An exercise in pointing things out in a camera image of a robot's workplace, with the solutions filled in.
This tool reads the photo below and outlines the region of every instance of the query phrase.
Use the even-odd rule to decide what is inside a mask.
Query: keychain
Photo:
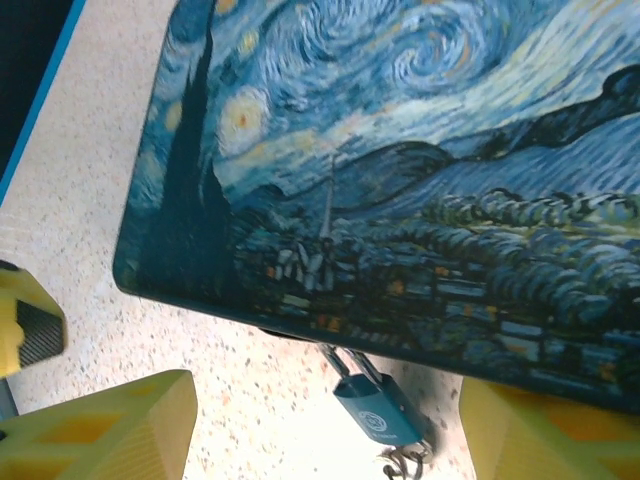
[[[377,457],[389,479],[419,480],[423,466],[433,458],[426,440],[427,418],[409,402],[395,380],[380,373],[361,352],[344,349],[362,373],[352,375],[336,348],[321,344],[320,351],[340,375],[333,394],[375,442],[388,445]],[[407,462],[415,468],[409,472]]]

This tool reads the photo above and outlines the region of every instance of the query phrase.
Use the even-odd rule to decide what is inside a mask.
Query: speckled floor
[[[185,478],[376,479],[315,347],[120,293],[111,258],[172,0],[89,0],[2,209],[0,256],[63,306],[71,344],[10,379],[25,413],[170,368],[200,411]],[[460,378],[374,359],[437,426],[426,479],[472,479]]]

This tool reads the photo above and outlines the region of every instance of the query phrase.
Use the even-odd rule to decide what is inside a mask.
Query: padlock
[[[345,349],[362,371],[352,375],[334,347],[320,349],[341,377],[333,394],[370,439],[394,447],[425,444],[426,417],[390,375],[380,373],[364,354]]]

